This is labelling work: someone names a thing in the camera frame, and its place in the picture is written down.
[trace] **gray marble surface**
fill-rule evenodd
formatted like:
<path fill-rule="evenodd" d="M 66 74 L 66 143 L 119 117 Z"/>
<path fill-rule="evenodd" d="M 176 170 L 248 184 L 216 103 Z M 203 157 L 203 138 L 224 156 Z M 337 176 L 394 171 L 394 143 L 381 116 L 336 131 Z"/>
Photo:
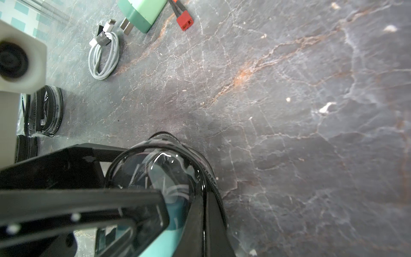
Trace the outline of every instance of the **gray marble surface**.
<path fill-rule="evenodd" d="M 237 256 L 411 255 L 410 1 L 184 0 L 186 32 L 169 5 L 117 30 L 104 81 L 88 42 L 115 0 L 57 3 L 39 29 L 65 113 L 40 153 L 169 131 L 214 167 Z"/>

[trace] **green tiled wall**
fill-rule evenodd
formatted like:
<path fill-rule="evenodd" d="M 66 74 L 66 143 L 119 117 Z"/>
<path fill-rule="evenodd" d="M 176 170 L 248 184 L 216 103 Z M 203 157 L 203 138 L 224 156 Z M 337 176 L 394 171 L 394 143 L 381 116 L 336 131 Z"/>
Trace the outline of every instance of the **green tiled wall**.
<path fill-rule="evenodd" d="M 63 1 L 61 0 L 51 0 L 51 1 L 55 2 L 58 5 L 63 5 Z"/>
<path fill-rule="evenodd" d="M 39 38 L 41 40 L 44 40 L 44 41 L 47 41 L 47 39 L 48 39 L 48 34 L 47 33 L 43 32 L 41 30 L 38 30 L 36 28 L 33 31 L 33 36 L 36 37 L 36 38 Z"/>
<path fill-rule="evenodd" d="M 51 20 L 41 14 L 37 14 L 36 20 L 38 20 L 39 22 L 46 24 L 48 26 L 50 26 L 51 24 Z"/>
<path fill-rule="evenodd" d="M 25 15 L 28 15 L 28 7 L 27 7 L 27 6 L 22 5 L 22 4 L 19 3 L 19 2 L 16 2 L 14 8 L 15 8 L 17 11 L 19 11 L 19 12 L 21 12 L 21 13 L 24 13 Z"/>
<path fill-rule="evenodd" d="M 10 23 L 13 27 L 15 27 L 16 29 L 19 29 L 21 31 L 24 31 L 25 28 L 25 23 L 16 19 L 16 18 L 12 18 L 12 22 Z"/>

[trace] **red connector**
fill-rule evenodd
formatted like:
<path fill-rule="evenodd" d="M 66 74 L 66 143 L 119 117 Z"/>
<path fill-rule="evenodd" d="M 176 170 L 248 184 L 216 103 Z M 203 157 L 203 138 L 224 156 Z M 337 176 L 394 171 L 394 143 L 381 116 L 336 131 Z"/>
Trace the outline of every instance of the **red connector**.
<path fill-rule="evenodd" d="M 193 25 L 194 21 L 191 18 L 190 14 L 185 10 L 178 18 L 177 23 L 180 25 L 180 28 L 184 31 Z"/>
<path fill-rule="evenodd" d="M 194 20 L 191 18 L 190 14 L 187 12 L 184 5 L 179 0 L 169 0 L 171 7 L 177 17 L 177 23 L 180 28 L 184 31 L 193 25 Z"/>

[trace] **coiled charging cable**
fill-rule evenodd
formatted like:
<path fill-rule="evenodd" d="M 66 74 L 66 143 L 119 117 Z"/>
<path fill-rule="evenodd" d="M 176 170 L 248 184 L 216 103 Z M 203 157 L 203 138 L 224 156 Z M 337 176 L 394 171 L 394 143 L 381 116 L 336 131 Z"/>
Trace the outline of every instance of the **coiled charging cable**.
<path fill-rule="evenodd" d="M 120 44 L 118 36 L 113 32 L 105 32 L 108 39 L 111 40 L 111 48 L 109 57 L 101 72 L 98 72 L 100 65 L 100 59 L 102 57 L 102 47 L 99 44 L 95 44 L 91 47 L 88 54 L 88 68 L 91 75 L 95 79 L 106 79 L 115 69 L 118 59 L 120 58 Z"/>

